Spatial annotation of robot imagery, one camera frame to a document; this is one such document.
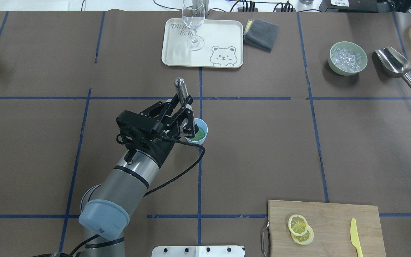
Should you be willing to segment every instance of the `glass base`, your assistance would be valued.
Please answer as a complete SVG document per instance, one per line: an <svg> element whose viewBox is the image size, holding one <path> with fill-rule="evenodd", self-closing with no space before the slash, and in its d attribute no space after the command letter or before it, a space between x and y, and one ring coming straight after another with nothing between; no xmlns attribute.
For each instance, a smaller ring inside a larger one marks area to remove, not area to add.
<svg viewBox="0 0 411 257"><path fill-rule="evenodd" d="M188 37L188 39L186 40L186 47L193 51L200 50L202 49L202 47L204 47L204 39L202 37L196 36L197 42L193 42L193 39L194 36Z"/></svg>

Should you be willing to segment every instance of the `cutting board handle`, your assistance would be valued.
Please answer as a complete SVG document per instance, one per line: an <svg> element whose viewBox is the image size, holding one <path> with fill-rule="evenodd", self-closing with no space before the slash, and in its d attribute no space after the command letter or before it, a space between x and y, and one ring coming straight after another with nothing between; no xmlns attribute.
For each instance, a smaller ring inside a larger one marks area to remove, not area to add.
<svg viewBox="0 0 411 257"><path fill-rule="evenodd" d="M270 233L269 233L269 221L267 221L267 225L264 226L264 228L261 230L261 252L263 252L264 257L268 257L270 254ZM264 251L264 232L267 231L267 238L268 238L268 242L269 242L269 248L267 250L267 254Z"/></svg>

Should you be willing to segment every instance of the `white label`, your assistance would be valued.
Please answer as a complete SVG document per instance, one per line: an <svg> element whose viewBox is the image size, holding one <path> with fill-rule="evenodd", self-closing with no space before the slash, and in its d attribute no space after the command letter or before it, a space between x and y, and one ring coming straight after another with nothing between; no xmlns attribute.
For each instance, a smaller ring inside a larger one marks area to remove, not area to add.
<svg viewBox="0 0 411 257"><path fill-rule="evenodd" d="M348 0L331 0L331 5L350 7Z"/></svg>

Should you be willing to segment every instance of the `brown table surface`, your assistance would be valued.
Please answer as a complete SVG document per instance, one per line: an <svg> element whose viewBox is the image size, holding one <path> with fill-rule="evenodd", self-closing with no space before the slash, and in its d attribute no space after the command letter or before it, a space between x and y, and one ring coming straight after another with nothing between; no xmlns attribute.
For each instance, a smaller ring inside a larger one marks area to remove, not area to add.
<svg viewBox="0 0 411 257"><path fill-rule="evenodd" d="M203 161L142 201L128 256L154 246L245 245L261 257L267 200L377 205L389 257L411 256L411 91L373 51L411 61L411 14L221 13L279 25L271 53L239 69L168 67L165 22L180 12L0 12L0 256L70 252L78 204L124 153L115 117L175 94L185 78L210 132ZM338 41L369 57L358 75L327 64ZM188 167L176 145L153 185Z"/></svg>

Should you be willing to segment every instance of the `glass stem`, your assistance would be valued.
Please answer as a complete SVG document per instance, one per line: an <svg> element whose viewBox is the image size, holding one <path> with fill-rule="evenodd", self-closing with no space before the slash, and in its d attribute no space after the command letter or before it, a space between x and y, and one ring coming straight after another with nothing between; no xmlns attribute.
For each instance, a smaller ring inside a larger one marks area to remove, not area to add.
<svg viewBox="0 0 411 257"><path fill-rule="evenodd" d="M193 30L193 40L191 40L193 44L197 44L198 39L196 38L196 29Z"/></svg>

